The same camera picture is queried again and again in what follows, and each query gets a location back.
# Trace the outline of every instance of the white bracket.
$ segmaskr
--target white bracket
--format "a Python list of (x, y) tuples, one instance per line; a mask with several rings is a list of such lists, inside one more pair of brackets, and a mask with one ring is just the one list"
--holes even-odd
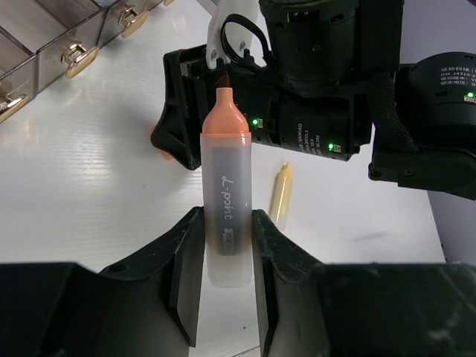
[[(228, 56), (225, 55), (220, 40), (220, 31), (228, 15), (238, 13), (256, 23), (258, 11), (258, 0), (220, 0), (208, 25), (207, 66), (209, 69), (216, 68), (216, 60), (219, 58), (223, 59), (225, 63), (231, 62)], [(251, 47), (253, 34), (243, 26), (228, 23), (226, 25), (226, 35), (231, 47), (240, 56), (243, 56), (246, 48)]]

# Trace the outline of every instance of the highlighter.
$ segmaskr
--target highlighter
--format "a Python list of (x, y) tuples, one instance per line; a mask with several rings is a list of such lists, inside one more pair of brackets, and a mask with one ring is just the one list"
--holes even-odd
[(291, 164), (288, 162), (277, 174), (276, 189), (274, 191), (273, 203), (269, 218), (276, 225), (277, 229), (284, 231), (288, 219), (289, 201), (291, 201), (292, 190)]
[(233, 102), (216, 90), (200, 137), (208, 277), (216, 287), (251, 281), (251, 133)]

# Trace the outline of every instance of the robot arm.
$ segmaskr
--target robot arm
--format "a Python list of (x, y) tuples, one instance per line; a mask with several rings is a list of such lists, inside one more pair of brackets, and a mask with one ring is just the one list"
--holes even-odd
[[(254, 18), (230, 13), (240, 12), (235, 2), (218, 7), (206, 48), (165, 55), (154, 146), (188, 169), (200, 165), (201, 126), (227, 72), (254, 142), (348, 161), (370, 143), (373, 124), (370, 179), (476, 199), (474, 55), (401, 65), (403, 0), (260, 0), (268, 50)], [(266, 67), (246, 48), (247, 30)]]
[[(99, 274), (75, 263), (0, 265), (0, 356), (188, 357), (205, 217)], [(474, 356), (476, 268), (325, 266), (253, 212), (262, 357)]]

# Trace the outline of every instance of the yellow highlighter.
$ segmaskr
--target yellow highlighter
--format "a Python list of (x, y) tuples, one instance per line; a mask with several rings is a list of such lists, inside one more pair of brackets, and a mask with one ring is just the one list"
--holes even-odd
[(276, 190), (269, 217), (280, 231), (284, 231), (288, 219), (289, 202), (291, 201), (292, 172), (288, 162), (277, 174)]

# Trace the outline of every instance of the gold drawer pull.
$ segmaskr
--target gold drawer pull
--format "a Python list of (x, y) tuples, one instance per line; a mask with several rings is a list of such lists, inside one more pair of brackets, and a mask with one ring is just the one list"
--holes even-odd
[(131, 36), (134, 32), (141, 28), (148, 18), (149, 11), (137, 13), (134, 6), (128, 6), (119, 16), (119, 23), (125, 27), (122, 33), (123, 39)]
[(22, 94), (15, 99), (7, 94), (0, 94), (0, 123), (19, 111), (27, 102), (28, 96), (26, 94)]
[(61, 62), (68, 64), (66, 78), (75, 78), (94, 62), (99, 54), (99, 47), (92, 46), (86, 50), (81, 42), (75, 42), (68, 47), (68, 50), (61, 56)]

